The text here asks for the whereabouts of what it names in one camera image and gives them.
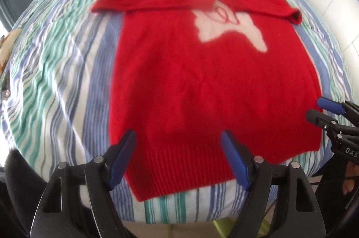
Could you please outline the green slipper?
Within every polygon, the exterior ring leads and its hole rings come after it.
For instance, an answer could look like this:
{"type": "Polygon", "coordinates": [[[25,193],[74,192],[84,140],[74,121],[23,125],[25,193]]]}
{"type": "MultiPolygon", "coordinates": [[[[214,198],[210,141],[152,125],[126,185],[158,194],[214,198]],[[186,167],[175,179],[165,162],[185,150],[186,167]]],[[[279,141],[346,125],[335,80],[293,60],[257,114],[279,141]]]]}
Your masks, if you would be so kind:
{"type": "MultiPolygon", "coordinates": [[[[229,217],[222,218],[220,220],[214,220],[214,221],[212,221],[212,223],[216,227],[220,237],[223,237],[223,238],[225,238],[229,235],[229,233],[231,232],[231,230],[234,226],[234,221],[231,220],[229,217]]],[[[269,227],[270,227],[269,221],[266,219],[263,219],[262,223],[260,225],[257,237],[263,237],[263,236],[267,235],[269,233],[269,227]]]]}

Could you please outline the red knit sweater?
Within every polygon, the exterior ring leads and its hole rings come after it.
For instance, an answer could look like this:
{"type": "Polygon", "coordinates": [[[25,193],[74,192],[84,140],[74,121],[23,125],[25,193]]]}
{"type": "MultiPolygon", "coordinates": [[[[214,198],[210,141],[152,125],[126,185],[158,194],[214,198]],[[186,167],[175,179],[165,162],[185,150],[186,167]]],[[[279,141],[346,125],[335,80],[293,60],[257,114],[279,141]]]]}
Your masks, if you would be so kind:
{"type": "Polygon", "coordinates": [[[97,0],[123,17],[109,100],[109,138],[128,129],[125,173],[138,201],[233,179],[228,129],[271,163],[320,148],[305,120],[321,95],[286,0],[97,0]]]}

